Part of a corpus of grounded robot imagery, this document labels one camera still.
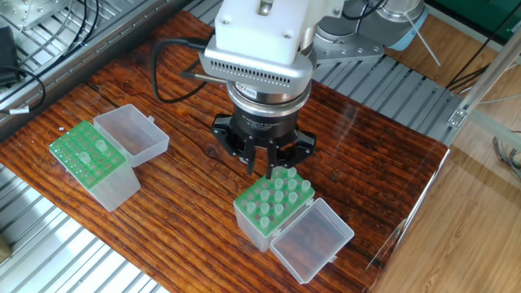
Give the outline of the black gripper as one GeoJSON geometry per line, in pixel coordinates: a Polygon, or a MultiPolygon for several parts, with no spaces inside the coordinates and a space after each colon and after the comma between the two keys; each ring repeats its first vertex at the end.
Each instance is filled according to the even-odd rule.
{"type": "Polygon", "coordinates": [[[265,148],[268,151],[265,177],[269,180],[276,167],[294,167],[315,152],[317,136],[298,130],[298,114],[258,116],[235,106],[232,116],[216,115],[211,131],[229,155],[243,160],[248,175],[253,174],[256,148],[265,148]]]}

